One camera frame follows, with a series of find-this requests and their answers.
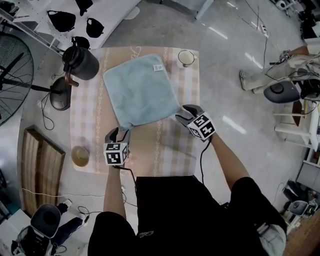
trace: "light blue towel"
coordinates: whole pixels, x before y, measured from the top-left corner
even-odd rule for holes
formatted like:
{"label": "light blue towel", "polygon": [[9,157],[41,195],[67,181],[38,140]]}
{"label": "light blue towel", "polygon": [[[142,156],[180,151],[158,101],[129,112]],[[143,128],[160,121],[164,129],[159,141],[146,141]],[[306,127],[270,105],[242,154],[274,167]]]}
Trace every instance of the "light blue towel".
{"label": "light blue towel", "polygon": [[[163,70],[154,71],[154,65],[162,65]],[[124,130],[169,117],[180,109],[165,66],[157,54],[113,67],[103,74],[103,80]]]}

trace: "mug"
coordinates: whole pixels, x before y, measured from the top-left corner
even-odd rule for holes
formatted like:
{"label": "mug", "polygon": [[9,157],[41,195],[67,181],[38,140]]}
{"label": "mug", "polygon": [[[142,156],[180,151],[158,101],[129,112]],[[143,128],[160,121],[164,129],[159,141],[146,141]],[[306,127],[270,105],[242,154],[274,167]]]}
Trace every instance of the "mug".
{"label": "mug", "polygon": [[183,69],[194,63],[196,59],[198,59],[198,57],[195,56],[191,51],[182,50],[178,54],[176,63],[179,68]]}
{"label": "mug", "polygon": [[89,152],[83,146],[71,150],[71,159],[76,166],[85,167],[89,162]]}

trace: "tablecloth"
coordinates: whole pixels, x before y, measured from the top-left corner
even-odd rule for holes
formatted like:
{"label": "tablecloth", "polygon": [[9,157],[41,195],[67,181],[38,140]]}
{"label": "tablecloth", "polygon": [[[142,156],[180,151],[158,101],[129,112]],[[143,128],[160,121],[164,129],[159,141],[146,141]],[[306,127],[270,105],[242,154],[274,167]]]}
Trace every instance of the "tablecloth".
{"label": "tablecloth", "polygon": [[[118,121],[113,111],[103,74],[106,70],[130,59],[147,54],[158,54],[165,65],[173,91],[179,104],[199,105],[199,53],[198,60],[184,69],[177,66],[178,53],[184,49],[170,47],[131,46],[92,50],[98,59],[98,74],[91,80],[74,78],[79,87],[73,87],[70,107],[71,147],[83,146],[90,154],[85,167],[74,165],[77,171],[108,174],[103,145],[106,134]],[[199,140],[170,116],[156,122],[135,126],[131,130],[129,158],[125,167],[135,176],[189,176],[196,167]]]}

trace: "white mug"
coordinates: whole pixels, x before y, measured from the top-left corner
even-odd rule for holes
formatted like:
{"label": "white mug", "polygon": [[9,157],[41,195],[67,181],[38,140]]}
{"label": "white mug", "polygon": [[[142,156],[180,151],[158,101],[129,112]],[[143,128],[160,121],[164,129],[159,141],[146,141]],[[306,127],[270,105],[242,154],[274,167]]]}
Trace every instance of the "white mug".
{"label": "white mug", "polygon": [[191,51],[182,50],[178,54],[176,64],[179,68],[183,69],[194,63],[196,59],[198,59],[198,57],[195,56]]}

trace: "gray floor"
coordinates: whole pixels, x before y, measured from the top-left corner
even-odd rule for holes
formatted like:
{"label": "gray floor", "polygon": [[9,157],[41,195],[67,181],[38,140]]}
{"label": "gray floor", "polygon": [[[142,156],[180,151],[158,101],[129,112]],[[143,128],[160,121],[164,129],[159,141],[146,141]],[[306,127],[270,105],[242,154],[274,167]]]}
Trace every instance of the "gray floor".
{"label": "gray floor", "polygon": [[[270,1],[249,0],[268,31],[266,66],[279,59],[283,50],[303,45],[296,18],[289,18]],[[168,46],[198,50],[200,52],[200,102],[210,114],[217,132],[237,154],[262,192],[274,201],[281,182],[295,178],[301,162],[303,148],[285,143],[274,131],[276,120],[272,113],[283,106],[267,101],[263,95],[243,91],[239,82],[239,70],[259,72],[264,65],[266,37],[254,25],[257,16],[243,0],[215,1],[203,15],[195,20],[183,8],[172,8],[142,1],[140,14],[133,20],[124,20],[111,34],[104,47],[114,46]],[[51,74],[60,74],[59,59],[48,52],[37,71],[36,79],[43,85],[52,83]],[[50,104],[45,108],[54,120],[54,130],[44,129],[41,109],[35,105],[43,95],[33,93],[29,97],[29,108],[24,108],[22,127],[36,124],[43,133],[66,151],[61,176],[61,194],[103,195],[107,177],[75,171],[70,160],[70,111],[55,111]],[[204,154],[203,169],[205,184],[214,198],[221,203],[230,199],[213,148]],[[197,166],[196,175],[200,177]],[[135,204],[132,180],[122,178],[128,201]],[[73,208],[85,206],[90,211],[101,211],[103,198],[68,196]],[[279,192],[274,205],[280,209],[285,198]],[[137,210],[125,205],[128,221],[137,228]],[[95,221],[92,214],[88,226],[82,227],[72,236],[84,243],[89,237]]]}

